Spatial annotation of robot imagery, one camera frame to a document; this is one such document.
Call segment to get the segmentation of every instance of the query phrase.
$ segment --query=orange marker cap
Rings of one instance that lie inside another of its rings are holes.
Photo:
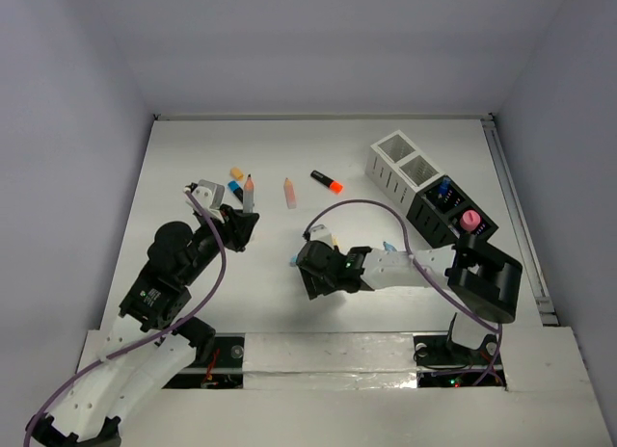
[[[334,181],[332,184],[330,184],[330,190],[332,190],[335,194],[340,194],[343,190],[343,186],[342,184]]]

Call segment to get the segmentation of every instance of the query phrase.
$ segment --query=cable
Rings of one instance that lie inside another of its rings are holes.
[[[487,324],[485,321],[483,321],[482,319],[480,319],[477,315],[475,315],[473,312],[471,312],[470,310],[468,310],[466,307],[464,307],[463,305],[460,305],[457,301],[455,301],[454,299],[452,299],[450,297],[450,295],[448,295],[439,285],[439,283],[437,281],[435,281],[431,275],[420,265],[420,263],[416,260],[416,257],[414,256],[414,252],[412,251],[412,247],[410,246],[409,243],[409,232],[407,231],[407,226],[405,226],[405,221],[403,221],[403,218],[400,217],[400,215],[394,211],[392,208],[390,208],[389,206],[387,206],[384,203],[381,203],[379,201],[375,201],[373,199],[346,199],[345,201],[340,201],[339,203],[335,203],[332,206],[327,207],[326,209],[324,209],[321,213],[319,213],[317,216],[315,216],[315,218],[308,224],[305,233],[308,233],[309,230],[312,228],[312,226],[319,221],[325,214],[329,213],[330,211],[332,211],[333,209],[337,208],[338,206],[342,206],[343,204],[352,204],[352,203],[365,203],[365,204],[372,204],[374,206],[379,206],[380,208],[384,208],[386,211],[389,211],[397,220],[398,223],[401,225],[401,228],[403,229],[403,242],[405,243],[405,251],[407,252],[407,254],[409,254],[412,257],[412,263],[414,264],[414,267],[416,267],[416,269],[420,272],[420,274],[424,277],[424,279],[446,300],[448,301],[450,304],[452,304],[454,307],[456,307],[457,309],[459,309],[462,313],[464,313],[465,315],[467,315],[469,318],[471,318],[474,322],[476,322],[478,325],[484,327],[485,329],[487,329],[488,331],[492,332],[492,333],[498,333],[499,329],[496,329],[494,327],[492,327],[491,325]]]
[[[181,327],[182,325],[184,325],[190,319],[195,317],[197,315],[197,313],[206,304],[208,304],[208,302],[212,299],[212,297],[214,296],[214,294],[218,290],[219,286],[221,285],[221,282],[223,281],[223,277],[225,275],[225,270],[227,269],[227,266],[228,266],[227,256],[225,254],[225,244],[223,243],[223,239],[221,238],[221,235],[219,234],[219,231],[216,229],[216,226],[214,225],[214,223],[210,220],[210,216],[201,207],[201,205],[195,199],[195,197],[193,197],[193,195],[191,195],[191,192],[186,191],[184,193],[191,200],[191,202],[193,203],[193,205],[195,206],[197,211],[200,213],[200,215],[204,218],[205,223],[208,224],[208,226],[210,227],[210,230],[212,231],[212,235],[214,235],[214,239],[216,240],[216,244],[219,247],[219,252],[221,253],[221,271],[219,272],[219,276],[216,278],[216,281],[214,282],[214,285],[212,286],[212,289],[205,296],[205,298],[203,298],[203,300],[199,304],[197,304],[197,306],[195,306],[195,308],[193,310],[191,310],[188,314],[186,314],[184,317],[182,317],[180,320],[178,320],[175,324],[167,327],[166,329],[162,329],[161,331],[159,331],[157,333],[154,333],[152,336],[150,336],[148,338],[135,341],[132,344],[129,344],[128,346],[126,346],[126,347],[124,347],[124,348],[122,348],[122,349],[120,349],[118,351],[115,351],[115,352],[107,355],[106,358],[108,360],[113,360],[115,358],[120,357],[121,355],[128,354],[128,353],[130,353],[131,351],[133,351],[133,350],[135,350],[137,348],[141,348],[142,346],[145,346],[148,343],[156,341],[157,339],[165,336],[166,334],[171,333],[172,331],[174,331],[178,327]],[[58,389],[56,389],[56,391],[49,397],[49,399],[47,399],[45,401],[45,403],[39,408],[39,411],[37,411],[35,416],[32,417],[32,419],[30,420],[30,423],[28,423],[28,426],[26,428],[26,435],[25,435],[25,437],[23,439],[23,447],[30,447],[30,438],[32,437],[32,434],[33,434],[33,431],[35,429],[35,426],[37,426],[37,423],[39,423],[39,421],[45,415],[45,411],[49,408],[49,406],[51,406],[54,403],[54,401],[56,399],[58,399],[65,391],[67,391],[77,380],[79,380],[84,375],[88,374],[89,372],[92,372],[92,370],[94,370],[95,368],[100,366],[102,363],[103,362],[101,360],[97,360],[97,361],[91,363],[87,367],[85,367],[82,370],[80,370],[79,372],[77,372],[71,378],[69,378]]]
[[[480,373],[482,372],[482,374],[484,376],[486,375],[491,375],[492,377],[495,377],[497,379],[497,381],[499,381],[499,384],[501,384],[503,386],[503,380],[501,379],[501,377],[496,373],[495,370],[491,370],[489,368],[487,368],[486,370],[483,370],[481,368],[469,368],[467,370],[452,370],[451,372],[433,372],[431,373],[432,377],[446,377],[448,375],[465,375],[467,373]]]

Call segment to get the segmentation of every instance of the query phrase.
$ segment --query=pencil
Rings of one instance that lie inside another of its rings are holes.
[[[282,185],[285,191],[285,200],[287,201],[287,209],[295,209],[296,208],[296,194],[293,191],[293,184],[286,177],[285,183]]]
[[[255,184],[251,179],[251,175],[247,177],[247,182],[244,184],[244,196],[242,200],[242,211],[244,213],[252,213],[255,197]]]

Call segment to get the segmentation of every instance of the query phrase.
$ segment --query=marker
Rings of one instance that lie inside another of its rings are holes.
[[[251,179],[251,175],[247,177],[247,183],[244,184],[244,197],[242,200],[242,212],[244,213],[252,213],[253,212],[253,198],[255,197],[255,184]]]
[[[310,174],[310,176],[313,179],[315,179],[317,182],[319,182],[320,184],[323,184],[326,187],[328,187],[335,194],[340,194],[340,192],[343,190],[343,186],[341,184],[339,184],[335,180],[332,180],[330,177],[325,176],[324,174],[322,174],[319,171],[313,171]]]
[[[286,177],[285,183],[282,184],[282,189],[285,192],[285,200],[287,201],[287,209],[295,209],[296,208],[296,194],[293,191],[293,184]]]
[[[463,217],[461,218],[461,227],[467,232],[471,232],[475,230],[481,222],[482,218],[480,215],[472,209],[468,209],[463,213]]]
[[[450,179],[449,177],[443,178],[442,183],[440,184],[440,188],[437,191],[437,199],[442,199],[443,197],[445,197],[445,194],[447,194],[447,189],[450,186],[450,182],[452,182],[452,179]]]
[[[238,198],[240,202],[242,202],[243,200],[242,196],[244,194],[242,192],[242,189],[238,185],[238,183],[235,180],[232,180],[231,182],[229,182],[228,187],[233,192],[233,194],[236,196],[236,198]]]

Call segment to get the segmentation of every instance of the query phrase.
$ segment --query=blue object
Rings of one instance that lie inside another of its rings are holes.
[[[450,182],[452,182],[452,179],[450,179],[449,177],[443,178],[442,183],[440,184],[440,188],[437,191],[437,198],[445,197],[447,189],[450,187]]]
[[[396,251],[396,248],[393,247],[390,243],[384,242],[384,250],[386,250],[386,251]]]

